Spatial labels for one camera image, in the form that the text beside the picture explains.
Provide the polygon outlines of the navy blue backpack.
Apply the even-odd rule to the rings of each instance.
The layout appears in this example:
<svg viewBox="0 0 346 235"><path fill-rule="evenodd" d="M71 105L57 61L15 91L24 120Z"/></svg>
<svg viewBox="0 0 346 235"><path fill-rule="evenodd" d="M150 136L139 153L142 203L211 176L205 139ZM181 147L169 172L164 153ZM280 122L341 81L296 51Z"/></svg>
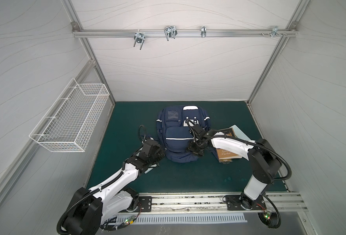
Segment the navy blue backpack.
<svg viewBox="0 0 346 235"><path fill-rule="evenodd" d="M196 124L206 132L211 129L208 112L196 105L168 106L158 114L157 135L169 160L188 163L199 159L199 155L188 150L189 143L193 142L190 128Z"/></svg>

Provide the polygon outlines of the brown kraft book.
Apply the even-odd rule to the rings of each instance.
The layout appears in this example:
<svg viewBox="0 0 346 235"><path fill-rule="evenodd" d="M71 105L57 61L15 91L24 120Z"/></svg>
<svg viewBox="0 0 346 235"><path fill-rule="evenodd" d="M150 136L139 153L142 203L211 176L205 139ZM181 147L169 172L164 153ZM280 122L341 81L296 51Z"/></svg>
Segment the brown kraft book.
<svg viewBox="0 0 346 235"><path fill-rule="evenodd" d="M220 163L229 164L233 161L233 159L241 159L242 156L237 155L235 153L229 152L224 149L216 149L217 151L217 159Z"/></svg>

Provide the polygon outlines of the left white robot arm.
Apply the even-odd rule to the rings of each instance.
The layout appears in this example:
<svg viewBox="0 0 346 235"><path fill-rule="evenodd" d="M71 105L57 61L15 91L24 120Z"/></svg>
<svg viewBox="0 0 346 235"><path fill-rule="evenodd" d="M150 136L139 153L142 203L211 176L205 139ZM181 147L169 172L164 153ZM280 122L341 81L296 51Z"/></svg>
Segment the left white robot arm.
<svg viewBox="0 0 346 235"><path fill-rule="evenodd" d="M98 230L117 231L134 223L140 213L149 212L151 197L140 197L128 184L158 167L164 156L164 147L147 139L116 173L88 190L77 190L57 223L58 234L94 235Z"/></svg>

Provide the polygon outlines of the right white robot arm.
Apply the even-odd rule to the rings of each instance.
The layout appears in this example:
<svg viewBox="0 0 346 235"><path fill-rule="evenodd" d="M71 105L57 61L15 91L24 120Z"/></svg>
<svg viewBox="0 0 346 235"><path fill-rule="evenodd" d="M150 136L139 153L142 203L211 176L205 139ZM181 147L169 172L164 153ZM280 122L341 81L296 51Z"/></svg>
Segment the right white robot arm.
<svg viewBox="0 0 346 235"><path fill-rule="evenodd" d="M245 158L252 169L252 176L241 193L240 200L256 201L266 187L275 181L290 179L292 170L288 162L277 154L265 139L247 141L226 135L218 130L205 130L199 124L187 121L193 140L187 149L194 155L202 156L212 146Z"/></svg>

